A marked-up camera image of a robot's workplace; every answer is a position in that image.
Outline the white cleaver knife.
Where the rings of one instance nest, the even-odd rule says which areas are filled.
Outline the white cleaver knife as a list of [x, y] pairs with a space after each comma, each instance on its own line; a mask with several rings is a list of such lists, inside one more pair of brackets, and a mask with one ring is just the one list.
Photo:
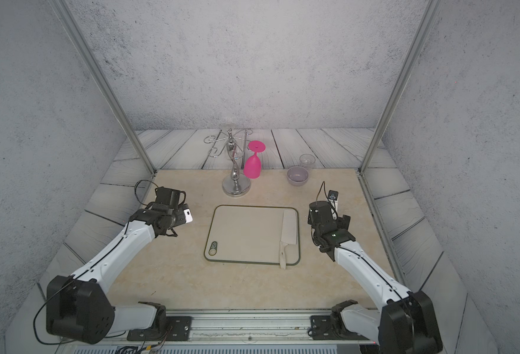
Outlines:
[[298, 214], [294, 209], [284, 209], [279, 245], [279, 266], [287, 266], [286, 247], [298, 242]]

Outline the beige cutting board green rim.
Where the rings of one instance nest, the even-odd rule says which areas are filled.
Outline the beige cutting board green rim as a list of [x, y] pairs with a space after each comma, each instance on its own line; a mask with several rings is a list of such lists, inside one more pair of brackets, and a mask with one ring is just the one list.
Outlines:
[[[249, 263], [279, 266], [279, 245], [284, 209], [281, 206], [220, 205], [214, 210], [205, 244], [209, 262]], [[286, 247], [287, 266], [301, 261], [298, 215], [298, 242]]]

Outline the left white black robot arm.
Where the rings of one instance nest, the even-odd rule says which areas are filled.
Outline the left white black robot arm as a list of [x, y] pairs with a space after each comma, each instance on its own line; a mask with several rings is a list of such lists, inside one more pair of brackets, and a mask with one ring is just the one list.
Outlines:
[[175, 228], [193, 221], [186, 192], [156, 187], [155, 200], [132, 214], [125, 227], [93, 259], [69, 276], [47, 285], [47, 299], [38, 312], [45, 330], [64, 343], [97, 344], [110, 334], [126, 332], [129, 340], [167, 338], [172, 329], [164, 305], [139, 302], [114, 306], [107, 296], [120, 273], [156, 237], [176, 236]]

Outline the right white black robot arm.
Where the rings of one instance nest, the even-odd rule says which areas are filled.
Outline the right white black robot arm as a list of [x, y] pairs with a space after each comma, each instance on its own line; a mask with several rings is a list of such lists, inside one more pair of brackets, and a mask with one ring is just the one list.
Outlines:
[[309, 205], [311, 239], [320, 252], [343, 267], [375, 307], [354, 300], [335, 305], [327, 317], [312, 317], [308, 335], [315, 340], [363, 337], [381, 353], [440, 353], [444, 349], [432, 300], [389, 276], [348, 231], [350, 218], [339, 216], [336, 201], [320, 187]]

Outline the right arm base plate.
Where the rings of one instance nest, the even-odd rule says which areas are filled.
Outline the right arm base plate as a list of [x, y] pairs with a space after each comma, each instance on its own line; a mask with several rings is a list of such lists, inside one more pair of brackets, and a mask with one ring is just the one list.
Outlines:
[[311, 316], [310, 325], [307, 334], [316, 341], [366, 340], [364, 336], [347, 330], [341, 320], [333, 314]]

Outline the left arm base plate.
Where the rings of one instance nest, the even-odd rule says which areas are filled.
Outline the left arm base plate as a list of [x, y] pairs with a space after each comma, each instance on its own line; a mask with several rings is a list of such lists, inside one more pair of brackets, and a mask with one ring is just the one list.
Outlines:
[[192, 317], [159, 315], [147, 329], [130, 330], [127, 341], [186, 342], [191, 331]]

